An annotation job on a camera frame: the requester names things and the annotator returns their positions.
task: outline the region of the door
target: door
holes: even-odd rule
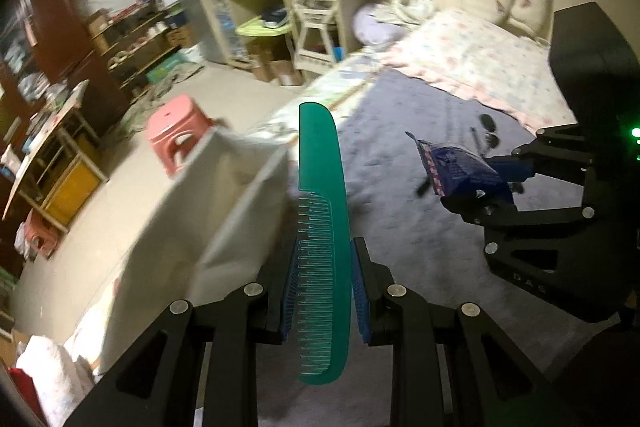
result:
[[[95,132],[102,135],[123,117],[129,103],[109,74],[106,60],[95,51],[68,73],[66,81],[72,89],[87,78],[89,86],[82,100],[81,112]]]
[[[36,61],[51,84],[63,80],[93,49],[71,0],[21,0]]]

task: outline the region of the cardboard box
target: cardboard box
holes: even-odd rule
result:
[[[260,55],[249,55],[249,60],[254,65],[252,71],[255,78],[263,82],[271,82],[271,79],[275,77],[273,70],[268,62],[264,62]]]
[[[293,62],[290,60],[273,60],[270,65],[274,76],[280,79],[281,86],[301,86],[303,84],[300,72],[294,69]]]
[[[89,15],[88,19],[86,20],[86,28],[89,30],[89,35],[95,37],[104,29],[103,26],[107,25],[108,23],[109,17],[107,16],[107,13],[104,10],[100,9],[96,13]]]
[[[17,331],[15,329],[12,330],[12,336],[12,340],[8,340],[5,337],[0,336],[0,360],[4,362],[4,365],[6,365],[6,367],[14,367],[15,361],[18,358],[16,356],[18,343],[24,342],[26,344],[31,338],[29,335],[20,333],[20,331]]]
[[[169,44],[172,46],[180,46],[181,48],[191,48],[196,44],[191,35],[190,26],[181,26],[175,30],[170,30],[166,35]]]

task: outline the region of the floor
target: floor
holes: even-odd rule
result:
[[[186,93],[210,117],[225,118],[242,134],[294,98],[296,90],[300,88],[273,86],[250,73],[208,64],[165,98]],[[119,272],[127,250],[170,187],[141,134],[104,156],[102,167],[110,181],[76,216],[58,251],[48,261],[37,258],[24,268],[11,299],[19,331],[64,343]]]

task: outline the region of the red object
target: red object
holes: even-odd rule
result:
[[[47,421],[44,418],[42,407],[40,407],[40,401],[38,400],[38,393],[36,387],[33,384],[33,378],[27,375],[23,370],[14,368],[7,369],[9,376],[14,381],[15,388],[20,391],[20,394],[24,398],[24,401],[31,407],[31,410],[40,419],[44,425]]]
[[[24,222],[24,238],[27,242],[48,259],[58,247],[58,230],[51,225],[47,225],[42,216],[35,210],[29,212],[27,220]]]
[[[182,94],[151,115],[146,124],[146,138],[172,177],[178,170],[175,156],[186,158],[200,138],[215,123],[189,96]]]

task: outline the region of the plastic bag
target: plastic bag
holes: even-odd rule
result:
[[[480,157],[452,143],[415,141],[436,195],[440,197],[494,196],[513,203],[508,183]]]

